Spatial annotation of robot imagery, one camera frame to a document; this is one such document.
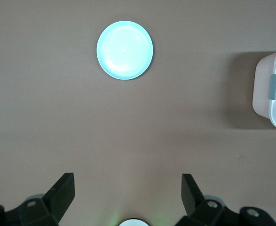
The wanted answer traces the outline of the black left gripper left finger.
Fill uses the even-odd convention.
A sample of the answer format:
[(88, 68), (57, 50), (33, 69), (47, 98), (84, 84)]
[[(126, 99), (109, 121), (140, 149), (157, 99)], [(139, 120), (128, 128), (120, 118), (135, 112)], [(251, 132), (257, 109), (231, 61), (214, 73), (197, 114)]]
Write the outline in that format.
[(30, 198), (10, 211), (0, 205), (0, 226), (57, 226), (74, 198), (74, 174), (64, 173), (41, 198)]

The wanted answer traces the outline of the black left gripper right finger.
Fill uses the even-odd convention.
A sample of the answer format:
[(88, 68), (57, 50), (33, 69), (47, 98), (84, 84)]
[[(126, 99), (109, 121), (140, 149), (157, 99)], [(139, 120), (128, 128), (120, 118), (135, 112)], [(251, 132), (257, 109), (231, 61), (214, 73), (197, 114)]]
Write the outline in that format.
[(238, 213), (217, 198), (204, 196), (191, 174), (182, 174), (181, 200), (186, 211), (177, 226), (276, 226), (264, 210), (242, 207)]

